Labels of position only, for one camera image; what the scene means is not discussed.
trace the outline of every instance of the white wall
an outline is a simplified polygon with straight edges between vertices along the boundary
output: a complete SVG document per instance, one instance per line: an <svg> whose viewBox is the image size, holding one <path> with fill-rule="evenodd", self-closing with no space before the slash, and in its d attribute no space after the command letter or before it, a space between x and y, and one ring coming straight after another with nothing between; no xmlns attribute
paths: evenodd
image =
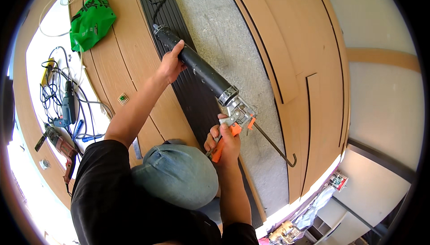
<svg viewBox="0 0 430 245"><path fill-rule="evenodd" d="M330 0L347 47L385 48L416 54L393 0ZM349 137L416 169L424 132L421 74L393 65L350 63ZM410 184L386 168L347 150L339 169L350 179L335 196L372 226L399 203ZM318 215L334 225L345 209L331 200ZM325 244L348 244L369 231L348 214Z"/></svg>

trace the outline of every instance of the orange trigger handle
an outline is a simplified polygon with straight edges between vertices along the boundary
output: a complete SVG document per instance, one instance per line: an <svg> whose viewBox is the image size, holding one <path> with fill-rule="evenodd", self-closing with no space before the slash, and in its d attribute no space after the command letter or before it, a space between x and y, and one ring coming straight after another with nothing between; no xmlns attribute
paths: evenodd
<svg viewBox="0 0 430 245"><path fill-rule="evenodd" d="M232 124L231 126L229 126L229 129L230 129L230 132L233 134L233 136L238 135L240 132L242 132L242 128L239 126L238 123ZM221 138L218 141L217 146L215 147L215 149L211 153L213 162L215 162L215 163L219 162L219 159L221 158L221 153L222 153L222 149L224 148L224 145L225 145L224 139Z"/></svg>

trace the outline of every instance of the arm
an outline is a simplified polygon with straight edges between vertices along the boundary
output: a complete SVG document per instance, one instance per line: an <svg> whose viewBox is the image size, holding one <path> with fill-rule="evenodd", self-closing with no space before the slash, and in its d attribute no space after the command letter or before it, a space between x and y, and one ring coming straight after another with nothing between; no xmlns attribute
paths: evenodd
<svg viewBox="0 0 430 245"><path fill-rule="evenodd" d="M218 114L219 119L225 117L227 116L224 114ZM209 151L215 146L213 138L218 136L218 128L225 142L221 159L216 164L221 187L220 208L223 227L232 223L251 224L251 206L237 161L240 152L239 135L233 137L226 124L216 125L208 134L205 149Z"/></svg>
<svg viewBox="0 0 430 245"><path fill-rule="evenodd" d="M166 87L174 82L186 66L178 60L178 54L184 48L180 40L171 52L163 56L160 67L144 85L133 95L110 121L105 140L117 140L130 147L152 108Z"/></svg>

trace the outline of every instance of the concrete floor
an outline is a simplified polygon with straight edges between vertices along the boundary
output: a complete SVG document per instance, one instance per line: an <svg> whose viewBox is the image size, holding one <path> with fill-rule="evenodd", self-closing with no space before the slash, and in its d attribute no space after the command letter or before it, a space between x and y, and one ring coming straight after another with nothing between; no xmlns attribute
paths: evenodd
<svg viewBox="0 0 430 245"><path fill-rule="evenodd" d="M283 150L273 91L254 41L233 0L176 0L197 52L258 108L258 124ZM270 216L288 204L285 161L257 131L241 135L241 154Z"/></svg>

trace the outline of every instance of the black t-shirt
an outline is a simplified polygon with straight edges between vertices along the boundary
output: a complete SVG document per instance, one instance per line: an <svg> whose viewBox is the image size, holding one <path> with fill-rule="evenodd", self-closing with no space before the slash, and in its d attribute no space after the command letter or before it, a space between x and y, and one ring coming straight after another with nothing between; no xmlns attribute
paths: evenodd
<svg viewBox="0 0 430 245"><path fill-rule="evenodd" d="M127 148L115 140L88 146L78 168L71 215L86 244L258 244L254 228L233 223L221 238L205 214L150 196L132 182Z"/></svg>

